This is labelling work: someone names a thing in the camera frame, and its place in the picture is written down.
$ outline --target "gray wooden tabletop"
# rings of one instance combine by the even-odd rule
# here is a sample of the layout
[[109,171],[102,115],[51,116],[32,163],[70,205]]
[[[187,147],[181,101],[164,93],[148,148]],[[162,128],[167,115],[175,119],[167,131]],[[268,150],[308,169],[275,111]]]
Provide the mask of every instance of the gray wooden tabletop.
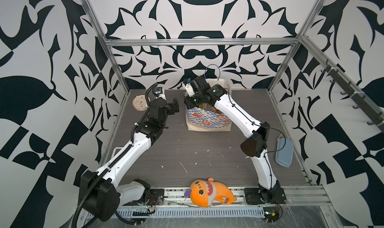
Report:
[[[132,106],[134,97],[144,93],[145,90],[131,91],[113,148],[122,147],[128,142],[134,123],[144,114]],[[254,118],[283,130],[266,90],[234,90],[232,96]],[[257,174],[252,161],[240,149],[245,137],[238,127],[232,124],[229,132],[188,131],[185,123],[184,91],[166,90],[168,102],[175,97],[179,101],[180,112],[168,116],[166,125],[169,129],[164,129],[160,138],[137,159],[120,184],[140,178],[151,186],[190,186],[196,179],[213,177],[215,181],[228,186],[257,185]],[[279,134],[276,130],[270,130],[268,151],[276,150]],[[307,184],[295,158],[289,168],[275,162],[275,153],[269,153],[269,159],[281,185]]]

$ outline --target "alarm clock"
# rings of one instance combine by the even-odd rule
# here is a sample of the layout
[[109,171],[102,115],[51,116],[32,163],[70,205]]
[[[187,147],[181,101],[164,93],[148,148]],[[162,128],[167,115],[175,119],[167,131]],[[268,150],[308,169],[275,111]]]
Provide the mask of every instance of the alarm clock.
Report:
[[147,101],[145,100],[145,95],[136,96],[132,101],[133,107],[138,111],[143,111],[147,109]]

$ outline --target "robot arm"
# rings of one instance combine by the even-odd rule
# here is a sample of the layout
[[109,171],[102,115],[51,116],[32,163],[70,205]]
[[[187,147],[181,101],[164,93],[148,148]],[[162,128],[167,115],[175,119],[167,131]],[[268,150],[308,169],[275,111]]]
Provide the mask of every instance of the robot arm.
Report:
[[[173,103],[167,104],[163,89],[156,85],[151,86],[146,92],[147,96],[152,90],[156,99],[148,102],[146,113],[138,124],[135,123],[131,140],[96,172],[87,171],[81,176],[79,206],[76,211],[84,208],[99,220],[107,221],[121,205],[132,201],[146,203],[149,184],[139,179],[126,185],[119,186],[119,183],[139,156],[163,133],[168,115],[179,112],[177,100],[174,99]],[[75,212],[75,220],[78,218],[78,213]]]
[[261,123],[249,115],[231,98],[222,86],[217,84],[210,87],[203,76],[199,76],[194,80],[185,79],[183,84],[187,91],[184,100],[187,109],[208,103],[221,110],[239,127],[247,138],[240,147],[246,155],[251,157],[256,169],[261,199],[265,202],[275,202],[276,199],[280,200],[281,192],[283,191],[273,174],[266,150],[269,124],[266,122]]

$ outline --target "black and white patterned wall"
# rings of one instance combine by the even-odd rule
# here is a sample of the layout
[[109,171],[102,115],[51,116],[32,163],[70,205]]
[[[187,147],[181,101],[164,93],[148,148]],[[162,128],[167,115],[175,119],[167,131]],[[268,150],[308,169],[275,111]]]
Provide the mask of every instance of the black and white patterned wall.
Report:
[[289,45],[251,46],[134,46],[112,49],[131,89],[158,82],[167,89],[180,88],[186,78],[205,73],[224,78],[232,88],[268,88]]
[[[109,39],[295,37],[315,0],[90,0]],[[178,88],[209,64],[233,88],[267,88],[288,45],[115,47],[130,88]],[[209,67],[208,76],[219,71]]]
[[60,227],[124,90],[79,0],[0,0],[2,227]]
[[[384,107],[384,0],[326,0],[309,34]],[[312,178],[336,211],[360,228],[384,225],[384,134],[301,46],[273,90]]]

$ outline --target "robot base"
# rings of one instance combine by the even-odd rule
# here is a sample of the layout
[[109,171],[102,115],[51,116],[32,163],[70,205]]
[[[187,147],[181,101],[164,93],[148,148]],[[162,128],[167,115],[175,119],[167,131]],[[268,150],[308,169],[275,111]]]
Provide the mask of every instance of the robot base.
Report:
[[259,188],[245,188],[244,189],[245,201],[249,205],[259,205],[265,203],[285,204],[285,193],[283,188],[280,187],[279,181],[276,181],[275,186],[271,191],[259,186]]

